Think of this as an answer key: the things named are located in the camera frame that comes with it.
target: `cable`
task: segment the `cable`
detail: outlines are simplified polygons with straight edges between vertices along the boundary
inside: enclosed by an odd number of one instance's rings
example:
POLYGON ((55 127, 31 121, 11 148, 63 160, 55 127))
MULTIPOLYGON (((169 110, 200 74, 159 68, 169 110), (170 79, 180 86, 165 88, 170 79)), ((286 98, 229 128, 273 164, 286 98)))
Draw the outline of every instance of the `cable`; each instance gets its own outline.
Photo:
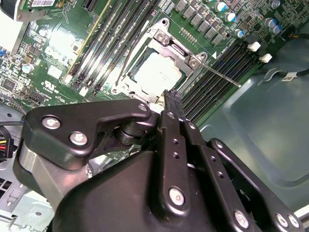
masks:
POLYGON ((16 121, 16 122, 0 122, 0 126, 23 126, 24 122, 16 121))
POLYGON ((0 126, 0 133, 3 135, 3 137, 5 139, 11 139, 12 138, 9 131, 4 126, 0 126))
POLYGON ((5 98, 5 99, 7 99, 9 102, 12 102, 12 103, 14 103, 15 105, 17 105, 18 108, 20 109, 20 111, 21 111, 24 115, 27 114, 27 112, 23 109, 23 107, 22 107, 20 104, 18 104, 13 98, 11 98, 11 97, 9 97, 9 96, 6 96, 6 95, 4 95, 4 94, 2 94, 2 93, 0 93, 0 97, 5 98))

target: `electrolytic capacitor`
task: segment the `electrolytic capacitor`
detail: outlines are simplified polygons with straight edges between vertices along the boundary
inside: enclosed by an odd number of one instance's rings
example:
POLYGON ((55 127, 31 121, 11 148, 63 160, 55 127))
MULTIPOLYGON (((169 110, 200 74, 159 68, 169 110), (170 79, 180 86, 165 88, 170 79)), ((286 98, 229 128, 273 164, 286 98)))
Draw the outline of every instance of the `electrolytic capacitor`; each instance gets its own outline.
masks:
POLYGON ((217 12, 223 12, 226 9, 226 4, 224 2, 218 2, 214 8, 217 12))
POLYGON ((34 70, 34 66, 32 64, 25 64, 21 70, 23 71, 23 73, 25 74, 29 74, 31 72, 33 72, 34 70))
POLYGON ((267 18, 264 22, 265 27, 274 28, 277 25, 277 20, 273 18, 267 18))
POLYGON ((270 28, 269 31, 273 34, 279 34, 282 31, 282 26, 277 25, 274 28, 270 28))
POLYGON ((239 30, 239 29, 235 30, 234 34, 238 38, 243 38, 245 36, 245 32, 243 30, 239 30))
POLYGON ((225 14, 225 21, 226 22, 234 22, 236 20, 236 14, 234 13, 226 13, 225 14))

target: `screw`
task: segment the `screw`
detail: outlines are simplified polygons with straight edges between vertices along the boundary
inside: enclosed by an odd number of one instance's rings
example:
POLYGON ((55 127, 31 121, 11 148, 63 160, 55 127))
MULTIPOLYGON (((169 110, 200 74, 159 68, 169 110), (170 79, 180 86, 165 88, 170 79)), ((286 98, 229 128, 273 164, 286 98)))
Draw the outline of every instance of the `screw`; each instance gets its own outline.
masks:
POLYGON ((195 129, 195 125, 192 122, 189 122, 189 126, 191 127, 191 129, 195 129))
POLYGON ((143 104, 140 104, 140 105, 139 105, 139 108, 140 108, 142 111, 147 111, 147 108, 146 108, 143 104))
POLYGON ((220 143, 219 141, 216 141, 216 145, 217 145, 219 148, 223 148, 222 143, 220 143))
POLYGON ((157 39, 160 41, 160 42, 163 42, 165 40, 165 35, 162 34, 162 33, 159 33, 158 36, 157 36, 157 39))
POLYGON ((70 135, 70 140, 78 146, 83 146, 88 142, 87 136, 82 132, 73 132, 70 135))
POLYGON ((195 60, 192 60, 192 61, 191 61, 191 66, 192 66, 192 67, 195 67, 196 65, 197 65, 197 62, 196 62, 195 60))
POLYGON ((249 227, 249 222, 242 212, 240 212, 239 210, 236 210, 234 212, 234 216, 235 216, 236 221, 239 223, 241 227, 243 228, 249 227))
POLYGON ((169 197, 175 205, 183 205, 184 204, 184 195, 180 190, 176 188, 171 188, 169 190, 169 197))
POLYGON ((61 126, 61 123, 58 119, 54 117, 46 117, 42 120, 42 124, 44 127, 55 130, 58 129, 61 126))
POLYGON ((169 116, 171 119, 175 119, 174 114, 173 114, 173 113, 171 113, 171 112, 168 112, 168 116, 169 116))
POLYGON ((284 217, 282 217, 281 214, 276 214, 276 217, 282 226, 286 228, 289 226, 288 222, 284 219, 284 217))
POLYGON ((291 221, 293 226, 295 226, 296 228, 299 228, 299 224, 297 220, 295 219, 295 217, 293 217, 292 215, 289 215, 289 220, 291 221))

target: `chip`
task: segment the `chip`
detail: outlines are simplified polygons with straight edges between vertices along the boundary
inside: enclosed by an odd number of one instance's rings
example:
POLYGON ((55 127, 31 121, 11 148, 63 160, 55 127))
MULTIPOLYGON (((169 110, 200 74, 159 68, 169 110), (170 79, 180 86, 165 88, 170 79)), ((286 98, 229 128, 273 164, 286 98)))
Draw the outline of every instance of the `chip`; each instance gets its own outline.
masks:
POLYGON ((205 36, 209 39, 211 39, 215 34, 217 33, 217 31, 214 28, 210 28, 207 33, 205 34, 205 36))
POLYGON ((35 47, 31 46, 30 49, 29 49, 29 52, 34 53, 34 51, 35 51, 35 47))
POLYGON ((39 49, 35 49, 35 51, 34 51, 34 53, 33 53, 33 55, 35 55, 35 56, 39 56, 40 55, 40 53, 41 53, 41 51, 39 50, 39 49))
POLYGON ((199 27, 198 30, 204 33, 210 27, 209 23, 204 21, 199 27))
POLYGON ((254 29, 256 31, 260 30, 261 29, 261 25, 259 23, 257 23, 255 26, 254 26, 254 29))
POLYGON ((9 91, 13 91, 15 85, 16 83, 9 79, 5 79, 4 82, 2 83, 2 87, 9 91))
POLYGON ((246 22, 249 23, 249 21, 252 19, 252 17, 249 15, 247 18, 246 18, 246 22))
POLYGON ((27 64, 31 64, 31 62, 32 62, 32 58, 31 58, 31 57, 29 57, 29 56, 25 56, 25 58, 24 58, 24 62, 25 62, 25 63, 27 63, 27 64))

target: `ram slot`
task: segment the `ram slot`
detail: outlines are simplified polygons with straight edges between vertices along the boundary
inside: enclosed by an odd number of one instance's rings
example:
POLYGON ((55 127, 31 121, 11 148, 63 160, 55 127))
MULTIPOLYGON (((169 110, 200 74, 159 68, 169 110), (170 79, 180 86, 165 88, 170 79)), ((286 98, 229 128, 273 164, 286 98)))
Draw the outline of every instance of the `ram slot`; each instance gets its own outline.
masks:
POLYGON ((93 76, 93 80, 97 79, 98 84, 96 85, 95 89, 98 88, 98 86, 102 86, 108 75, 106 75, 106 72, 110 73, 114 68, 115 65, 119 62, 119 59, 121 56, 123 56, 123 53, 128 48, 130 42, 133 40, 133 38, 136 36, 136 34, 141 30, 141 28, 145 24, 145 19, 148 18, 148 15, 153 11, 155 6, 157 5, 158 0, 150 0, 150 1, 144 1, 140 8, 142 8, 140 14, 134 15, 132 19, 132 24, 129 24, 126 26, 126 30, 123 33, 124 37, 119 36, 117 43, 113 46, 113 48, 107 53, 102 60, 102 63, 97 68, 96 73, 93 76), (108 58, 112 55, 115 55, 115 57, 112 59, 108 67, 103 68, 106 66, 108 62, 108 58))

